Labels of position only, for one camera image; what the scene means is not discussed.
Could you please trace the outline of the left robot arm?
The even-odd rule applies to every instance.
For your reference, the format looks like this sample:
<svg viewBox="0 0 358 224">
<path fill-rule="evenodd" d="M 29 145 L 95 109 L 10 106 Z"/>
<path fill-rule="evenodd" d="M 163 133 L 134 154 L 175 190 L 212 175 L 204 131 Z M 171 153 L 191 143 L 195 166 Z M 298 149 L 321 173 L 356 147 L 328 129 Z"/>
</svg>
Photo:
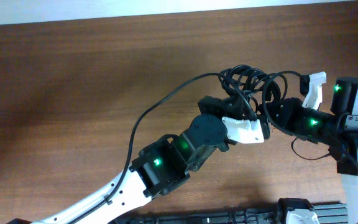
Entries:
<svg viewBox="0 0 358 224">
<path fill-rule="evenodd" d="M 232 140 L 222 118 L 241 118 L 244 102 L 238 96 L 206 96 L 198 107 L 200 115 L 180 135 L 163 135 L 140 150 L 127 172 L 42 223 L 109 223 L 183 185 L 215 150 L 229 150 Z"/>
</svg>

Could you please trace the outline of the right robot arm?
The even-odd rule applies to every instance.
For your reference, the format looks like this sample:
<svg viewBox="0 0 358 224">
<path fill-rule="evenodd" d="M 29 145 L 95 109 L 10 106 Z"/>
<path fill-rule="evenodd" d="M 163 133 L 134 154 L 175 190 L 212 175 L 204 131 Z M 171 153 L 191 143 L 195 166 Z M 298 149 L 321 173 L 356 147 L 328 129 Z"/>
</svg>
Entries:
<svg viewBox="0 0 358 224">
<path fill-rule="evenodd" d="M 304 100 L 263 101 L 259 111 L 281 132 L 323 143 L 337 164 L 347 199 L 349 223 L 358 223 L 358 78 L 338 78 L 330 113 L 319 110 L 326 79 L 316 73 L 300 77 Z"/>
</svg>

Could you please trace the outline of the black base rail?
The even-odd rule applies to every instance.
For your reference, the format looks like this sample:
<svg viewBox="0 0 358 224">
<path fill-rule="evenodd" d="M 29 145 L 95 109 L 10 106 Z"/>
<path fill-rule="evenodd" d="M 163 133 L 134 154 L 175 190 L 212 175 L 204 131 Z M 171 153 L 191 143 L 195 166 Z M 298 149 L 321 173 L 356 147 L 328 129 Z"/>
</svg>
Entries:
<svg viewBox="0 0 358 224">
<path fill-rule="evenodd" d="M 264 208 L 229 208 L 203 212 L 122 215 L 113 224 L 262 224 L 262 223 L 349 223 L 347 205 L 340 202 L 312 204 L 302 198 L 280 198 Z"/>
</svg>

